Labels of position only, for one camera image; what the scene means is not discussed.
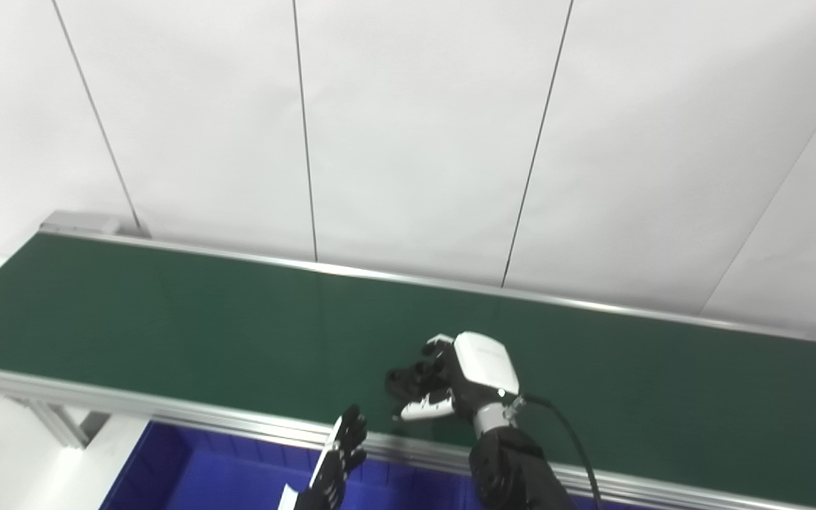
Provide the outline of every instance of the blue plastic crate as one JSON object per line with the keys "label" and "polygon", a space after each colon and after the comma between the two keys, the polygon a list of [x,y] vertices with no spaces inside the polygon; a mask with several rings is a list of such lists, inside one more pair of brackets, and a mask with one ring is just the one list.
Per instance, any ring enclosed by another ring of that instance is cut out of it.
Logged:
{"label": "blue plastic crate", "polygon": [[[275,510],[307,485],[319,452],[150,423],[101,510]],[[469,477],[375,460],[348,479],[342,510],[483,510]],[[580,510],[593,501],[577,497]],[[603,503],[605,510],[638,510]]]}

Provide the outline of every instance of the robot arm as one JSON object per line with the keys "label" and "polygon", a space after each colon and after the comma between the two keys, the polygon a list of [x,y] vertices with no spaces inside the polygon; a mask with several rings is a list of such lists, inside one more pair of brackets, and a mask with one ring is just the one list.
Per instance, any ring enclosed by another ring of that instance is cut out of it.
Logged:
{"label": "robot arm", "polygon": [[431,361],[390,370],[386,390],[402,404],[404,421],[457,414],[478,436],[470,472],[478,499],[489,510],[576,510],[543,450],[515,426],[519,382],[505,346],[479,333],[437,335],[422,354]]}
{"label": "robot arm", "polygon": [[357,406],[336,420],[307,489],[300,493],[286,485],[278,510],[338,510],[346,493],[346,479],[367,454],[361,443],[367,438],[367,420]]}

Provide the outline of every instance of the white wall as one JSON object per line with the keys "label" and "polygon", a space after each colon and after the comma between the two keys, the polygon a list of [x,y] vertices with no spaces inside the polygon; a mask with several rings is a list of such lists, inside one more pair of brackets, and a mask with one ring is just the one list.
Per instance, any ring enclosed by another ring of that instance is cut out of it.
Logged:
{"label": "white wall", "polygon": [[54,209],[130,222],[52,4],[0,1],[0,253]]}
{"label": "white wall", "polygon": [[0,1],[0,254],[75,209],[498,285],[524,199],[506,286],[816,328],[816,213],[777,233],[816,2],[580,1],[550,88],[566,2],[56,1],[90,97],[54,3]]}
{"label": "white wall", "polygon": [[816,2],[572,15],[506,285],[696,314],[816,128]]}
{"label": "white wall", "polygon": [[816,330],[816,133],[703,315]]}

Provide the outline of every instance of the black cable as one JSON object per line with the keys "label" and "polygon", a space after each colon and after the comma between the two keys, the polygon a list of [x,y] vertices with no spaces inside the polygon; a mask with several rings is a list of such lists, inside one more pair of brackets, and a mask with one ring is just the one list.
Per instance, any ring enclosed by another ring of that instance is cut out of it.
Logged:
{"label": "black cable", "polygon": [[594,475],[594,468],[590,465],[590,460],[587,458],[587,454],[584,452],[584,445],[582,445],[581,440],[575,433],[575,429],[572,428],[572,424],[570,423],[569,419],[566,419],[563,413],[554,406],[550,400],[546,400],[544,397],[538,397],[536,395],[532,395],[531,393],[525,393],[521,396],[528,402],[532,402],[534,404],[538,404],[538,406],[547,407],[550,411],[553,411],[553,414],[556,414],[556,417],[560,419],[562,425],[566,427],[567,432],[569,432],[569,437],[572,438],[572,442],[575,443],[575,449],[577,450],[577,454],[581,458],[581,464],[584,465],[585,471],[587,471],[587,479],[590,480],[590,490],[594,493],[594,503],[596,505],[596,510],[600,510],[602,505],[600,504],[600,489],[596,486],[596,477]]}

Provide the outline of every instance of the aluminum frame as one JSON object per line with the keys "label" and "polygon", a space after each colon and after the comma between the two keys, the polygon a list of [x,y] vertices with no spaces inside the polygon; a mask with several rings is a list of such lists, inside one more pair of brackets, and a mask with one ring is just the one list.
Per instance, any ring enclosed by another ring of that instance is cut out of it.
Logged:
{"label": "aluminum frame", "polygon": [[[492,296],[518,298],[551,303],[567,307],[578,307],[583,310],[596,310],[607,313],[624,314],[645,319],[682,322],[716,329],[736,330],[761,335],[784,336],[790,339],[816,341],[816,336],[777,329],[777,327],[752,326],[725,320],[703,319],[680,314],[654,310],[635,309],[606,305],[583,300],[571,300],[567,297],[555,297],[523,290],[507,290],[485,285],[459,283],[437,278],[420,278],[391,274],[382,271],[361,270],[320,262],[291,261],[274,257],[223,251],[223,249],[198,248],[173,242],[152,241],[123,235],[103,234],[97,232],[65,232],[50,224],[41,227],[40,232],[91,241],[110,242],[140,248],[165,249],[198,255],[208,255],[240,261],[260,262],[302,270],[322,272],[356,278],[372,278],[379,281],[392,281],[427,287],[449,288],[467,293],[480,293]],[[256,438],[282,445],[300,446],[319,450],[331,431],[331,425],[314,423],[307,420],[288,419],[229,407],[213,406],[197,402],[177,400],[169,397],[156,397],[148,394],[116,390],[115,388],[97,387],[54,378],[42,378],[36,375],[24,375],[0,370],[0,393],[27,400],[42,400],[52,404],[85,407],[114,414],[130,414],[161,423],[192,426],[196,429],[207,429],[231,433],[247,438]],[[467,458],[469,450],[445,446],[424,440],[396,438],[383,433],[370,433],[365,442],[365,449],[370,458],[384,461],[401,462],[418,468],[430,468],[445,472],[456,472],[466,475],[469,472]],[[576,465],[551,463],[553,472],[571,494],[590,495],[590,485],[583,468]],[[632,477],[596,470],[596,480],[600,492],[606,500],[623,504],[641,504],[660,510],[816,510],[814,507],[797,506],[797,504],[780,503],[741,494],[725,493],[689,485],[671,484],[658,480]]]}

